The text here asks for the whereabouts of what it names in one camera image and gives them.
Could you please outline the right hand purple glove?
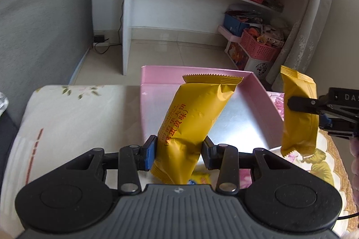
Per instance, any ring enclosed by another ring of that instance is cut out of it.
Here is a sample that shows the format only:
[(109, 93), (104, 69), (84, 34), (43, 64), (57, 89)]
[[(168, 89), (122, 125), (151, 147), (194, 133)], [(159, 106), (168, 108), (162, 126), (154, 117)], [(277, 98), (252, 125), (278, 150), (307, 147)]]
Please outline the right hand purple glove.
[(350, 152), (354, 156), (351, 169), (354, 174), (352, 186), (354, 190), (358, 190), (358, 166), (359, 166), (359, 141), (358, 138), (352, 138), (350, 140)]

